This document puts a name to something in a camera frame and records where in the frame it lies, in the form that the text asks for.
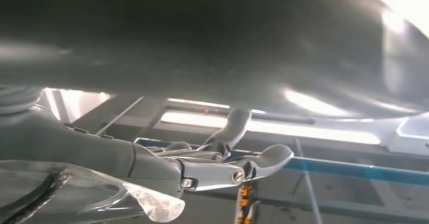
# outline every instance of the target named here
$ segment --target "screw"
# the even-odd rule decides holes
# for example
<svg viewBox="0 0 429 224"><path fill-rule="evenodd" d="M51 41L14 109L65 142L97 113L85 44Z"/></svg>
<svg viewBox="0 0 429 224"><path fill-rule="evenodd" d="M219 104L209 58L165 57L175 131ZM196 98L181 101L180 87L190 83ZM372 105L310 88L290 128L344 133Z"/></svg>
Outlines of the screw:
<svg viewBox="0 0 429 224"><path fill-rule="evenodd" d="M243 180L244 180L243 169L239 168L239 169L234 170L234 172L232 172L231 180L235 184L240 184L241 182L243 182Z"/></svg>
<svg viewBox="0 0 429 224"><path fill-rule="evenodd" d="M191 187L191 186L192 186L192 184L193 184L193 181L192 181L192 180L190 180L190 179L188 179L188 178L185 178L184 180L180 181L180 185L181 185L182 187L185 187L185 188L189 188L189 187Z"/></svg>
<svg viewBox="0 0 429 224"><path fill-rule="evenodd" d="M222 157L221 155L216 155L216 156L214 157L214 159L215 159L215 161L216 161L216 162L222 162L223 157Z"/></svg>

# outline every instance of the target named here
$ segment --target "protective cover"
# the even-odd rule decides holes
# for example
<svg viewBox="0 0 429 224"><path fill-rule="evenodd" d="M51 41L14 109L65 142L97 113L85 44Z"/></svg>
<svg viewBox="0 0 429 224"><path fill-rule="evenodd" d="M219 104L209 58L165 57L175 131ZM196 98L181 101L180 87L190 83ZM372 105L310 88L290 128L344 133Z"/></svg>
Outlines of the protective cover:
<svg viewBox="0 0 429 224"><path fill-rule="evenodd" d="M144 214L168 222L185 207L180 199L71 164L0 161L0 222L28 205L49 174L64 169L71 178L27 223L90 223Z"/></svg>

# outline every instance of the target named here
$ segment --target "cable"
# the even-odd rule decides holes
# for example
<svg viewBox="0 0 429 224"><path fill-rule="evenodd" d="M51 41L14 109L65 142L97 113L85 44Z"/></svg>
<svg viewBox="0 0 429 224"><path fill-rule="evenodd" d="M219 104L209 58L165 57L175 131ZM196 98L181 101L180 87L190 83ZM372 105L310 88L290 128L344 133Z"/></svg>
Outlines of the cable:
<svg viewBox="0 0 429 224"><path fill-rule="evenodd" d="M2 224L21 224L31 218L38 210L45 206L56 192L71 178L70 170L65 169L61 172L51 173L47 178L52 180L49 188L34 201L5 220Z"/></svg>

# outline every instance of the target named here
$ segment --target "gray robot arm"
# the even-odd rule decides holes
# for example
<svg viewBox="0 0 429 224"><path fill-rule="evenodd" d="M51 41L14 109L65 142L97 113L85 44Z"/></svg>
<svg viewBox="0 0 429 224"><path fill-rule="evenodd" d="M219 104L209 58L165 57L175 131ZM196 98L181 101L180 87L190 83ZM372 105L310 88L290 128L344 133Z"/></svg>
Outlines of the gray robot arm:
<svg viewBox="0 0 429 224"><path fill-rule="evenodd" d="M3 87L0 92L3 103L0 108L3 110L0 114L0 162L3 163L18 160L70 164L181 197L183 190L236 186L271 175L293 156L286 146L277 145L272 146L276 148L274 151L271 147L260 156L226 160L246 131L251 118L249 110L232 110L227 125L197 150L191 150L184 142L166 149L146 149L136 143L65 127L49 109L33 105L40 89ZM125 217L130 213L118 212L118 215Z"/></svg>

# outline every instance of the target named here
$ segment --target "curved metal surface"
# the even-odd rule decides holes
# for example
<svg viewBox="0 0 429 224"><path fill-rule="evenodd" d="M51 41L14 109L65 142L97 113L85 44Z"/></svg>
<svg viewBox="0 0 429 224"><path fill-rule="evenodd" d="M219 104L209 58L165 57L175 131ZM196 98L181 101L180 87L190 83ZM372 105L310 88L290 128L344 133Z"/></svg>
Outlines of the curved metal surface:
<svg viewBox="0 0 429 224"><path fill-rule="evenodd" d="M0 0L0 83L300 116L429 110L429 42L378 0Z"/></svg>

